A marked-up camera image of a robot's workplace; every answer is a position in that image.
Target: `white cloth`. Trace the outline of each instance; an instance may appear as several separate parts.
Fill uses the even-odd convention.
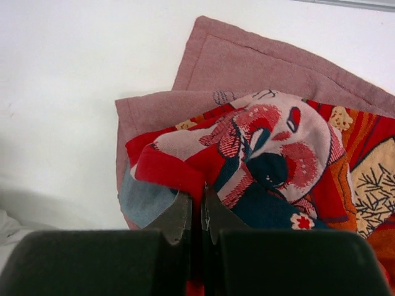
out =
[[[22,226],[6,211],[0,210],[0,272],[17,244],[31,232],[32,229]]]

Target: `blue fabric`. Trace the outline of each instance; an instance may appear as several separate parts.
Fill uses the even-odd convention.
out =
[[[143,228],[173,203],[175,194],[167,187],[133,179],[128,163],[118,198],[122,213]]]
[[[287,201],[269,194],[257,182],[252,183],[238,203],[231,209],[232,212],[252,228],[265,229],[291,229],[293,214],[300,211],[287,203]],[[312,229],[329,229],[319,220],[310,218],[314,222]]]

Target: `white backdrop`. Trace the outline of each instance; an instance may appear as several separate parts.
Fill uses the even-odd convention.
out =
[[[114,100],[172,86],[206,15],[312,51],[395,93],[395,14],[290,0],[2,0],[0,207],[125,228]]]

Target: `printed fabric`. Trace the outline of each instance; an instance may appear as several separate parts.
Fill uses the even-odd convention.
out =
[[[132,177],[188,192],[195,208],[210,184],[253,228],[358,233],[393,284],[380,233],[394,241],[395,120],[268,90],[126,147]]]

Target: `printed eye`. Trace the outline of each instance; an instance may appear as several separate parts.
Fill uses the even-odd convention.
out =
[[[286,121],[288,128],[293,132],[296,133],[297,129],[299,128],[299,123],[301,122],[301,111],[297,107],[292,107],[289,111],[289,116]]]

